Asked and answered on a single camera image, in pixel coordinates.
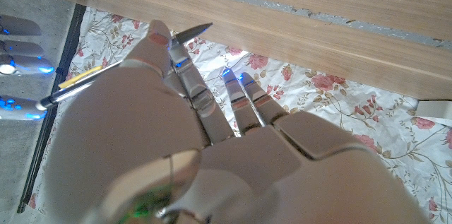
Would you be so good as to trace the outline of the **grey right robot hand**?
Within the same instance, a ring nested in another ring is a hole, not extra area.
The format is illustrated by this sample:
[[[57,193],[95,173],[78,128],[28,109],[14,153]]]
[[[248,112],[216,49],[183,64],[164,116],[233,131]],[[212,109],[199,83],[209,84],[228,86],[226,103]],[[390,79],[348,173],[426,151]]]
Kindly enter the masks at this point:
[[[15,16],[1,15],[1,34],[3,36],[40,35],[41,28],[32,20]],[[44,50],[32,42],[15,40],[1,41],[1,75],[36,76],[54,72],[54,66],[43,57]],[[1,118],[5,120],[40,120],[46,109],[36,107],[37,101],[1,95]]]

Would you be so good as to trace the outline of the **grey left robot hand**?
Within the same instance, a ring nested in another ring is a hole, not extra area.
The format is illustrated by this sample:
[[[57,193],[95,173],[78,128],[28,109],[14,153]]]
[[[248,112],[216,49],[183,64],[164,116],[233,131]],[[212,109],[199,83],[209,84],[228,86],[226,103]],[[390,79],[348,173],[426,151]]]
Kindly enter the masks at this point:
[[[364,143],[227,74],[233,134],[167,26],[68,106],[44,174],[48,223],[426,223]]]

